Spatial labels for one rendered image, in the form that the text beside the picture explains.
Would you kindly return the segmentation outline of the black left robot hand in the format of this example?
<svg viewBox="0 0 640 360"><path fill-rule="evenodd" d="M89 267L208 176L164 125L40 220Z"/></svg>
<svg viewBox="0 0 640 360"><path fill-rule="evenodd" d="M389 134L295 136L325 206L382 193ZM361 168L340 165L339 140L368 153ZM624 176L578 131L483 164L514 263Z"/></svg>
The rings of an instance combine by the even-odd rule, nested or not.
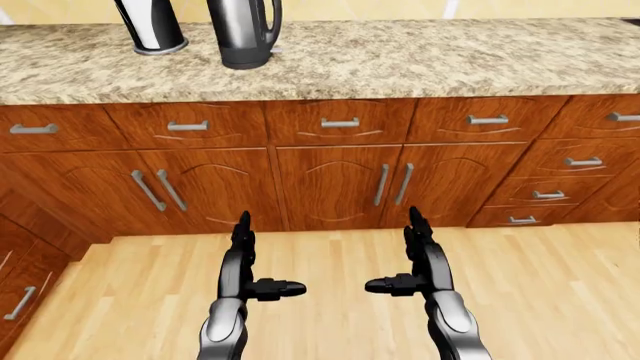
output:
<svg viewBox="0 0 640 360"><path fill-rule="evenodd" d="M251 215L242 212L235 224L231 246L224 254L218 278L217 299L234 298L247 302L275 302L283 297L301 296L307 292L304 284L296 281L260 278L254 280L252 266L256 260L256 237L251 230Z"/></svg>

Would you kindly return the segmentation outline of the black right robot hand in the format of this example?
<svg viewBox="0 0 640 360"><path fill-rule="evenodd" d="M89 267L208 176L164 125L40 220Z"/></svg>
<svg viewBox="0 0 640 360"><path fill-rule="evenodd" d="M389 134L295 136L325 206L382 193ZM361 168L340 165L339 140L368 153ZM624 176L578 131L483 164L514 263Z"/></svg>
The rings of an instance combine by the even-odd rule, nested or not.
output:
<svg viewBox="0 0 640 360"><path fill-rule="evenodd" d="M441 290L454 290L449 262L441 245L433 239L429 221L416 206L409 209L410 224L404 227L406 255L412 263L411 273L398 273L393 277L367 281L368 293L386 293L391 296L413 296L421 293L425 299Z"/></svg>

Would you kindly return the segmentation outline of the black silver electric kettle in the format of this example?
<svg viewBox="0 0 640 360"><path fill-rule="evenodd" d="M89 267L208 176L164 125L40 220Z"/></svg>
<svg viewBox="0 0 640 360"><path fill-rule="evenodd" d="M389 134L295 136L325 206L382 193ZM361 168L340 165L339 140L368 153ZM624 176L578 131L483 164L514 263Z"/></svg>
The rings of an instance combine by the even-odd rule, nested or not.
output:
<svg viewBox="0 0 640 360"><path fill-rule="evenodd" d="M273 23L266 20L264 0L207 0L221 62L226 68L249 70L265 65L280 34L282 0L271 0Z"/></svg>

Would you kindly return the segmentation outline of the brown wooden side cabinet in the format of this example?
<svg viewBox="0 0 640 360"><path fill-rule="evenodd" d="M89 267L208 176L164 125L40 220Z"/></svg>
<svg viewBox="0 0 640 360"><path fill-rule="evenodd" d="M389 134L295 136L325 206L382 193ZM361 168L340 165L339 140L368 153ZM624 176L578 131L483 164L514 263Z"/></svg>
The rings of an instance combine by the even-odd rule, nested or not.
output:
<svg viewBox="0 0 640 360"><path fill-rule="evenodd" d="M90 243L32 200L8 190L0 195L0 359L8 353L68 263ZM4 320L37 287L16 320Z"/></svg>

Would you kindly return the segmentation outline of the brown wooden drawer front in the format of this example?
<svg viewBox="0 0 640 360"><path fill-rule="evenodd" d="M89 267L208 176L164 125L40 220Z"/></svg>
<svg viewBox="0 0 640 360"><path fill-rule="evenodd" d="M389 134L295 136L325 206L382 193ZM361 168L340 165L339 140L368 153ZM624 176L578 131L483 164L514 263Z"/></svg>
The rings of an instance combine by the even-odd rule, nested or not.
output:
<svg viewBox="0 0 640 360"><path fill-rule="evenodd" d="M10 134L16 124L58 126L56 134ZM129 143L95 104L0 106L0 152L127 149Z"/></svg>
<svg viewBox="0 0 640 360"><path fill-rule="evenodd" d="M105 104L104 110L136 149L225 148L267 144L260 105L248 103ZM209 122L207 131L168 131L169 122Z"/></svg>
<svg viewBox="0 0 640 360"><path fill-rule="evenodd" d="M567 95L531 97L424 98L418 102L409 143L530 141L569 100ZM466 117L504 114L504 125L469 125Z"/></svg>
<svg viewBox="0 0 640 360"><path fill-rule="evenodd" d="M605 185L612 176L509 177L496 188L485 206L537 206L578 204ZM555 200L536 200L533 191L551 193L562 191L565 197Z"/></svg>
<svg viewBox="0 0 640 360"><path fill-rule="evenodd" d="M416 101L400 99L343 99L267 101L264 112L269 139L276 146L370 145L402 143ZM322 128L321 119L349 121L357 128Z"/></svg>
<svg viewBox="0 0 640 360"><path fill-rule="evenodd" d="M469 228L536 227L555 224L568 214L574 205L552 206L485 206L467 224ZM526 218L533 215L536 224L509 224L508 218Z"/></svg>
<svg viewBox="0 0 640 360"><path fill-rule="evenodd" d="M568 167L565 158L598 157L600 167ZM613 176L640 158L640 138L536 140L510 176Z"/></svg>
<svg viewBox="0 0 640 360"><path fill-rule="evenodd" d="M640 115L638 95L575 95L539 136L543 139L640 137L640 122L614 122L609 113Z"/></svg>

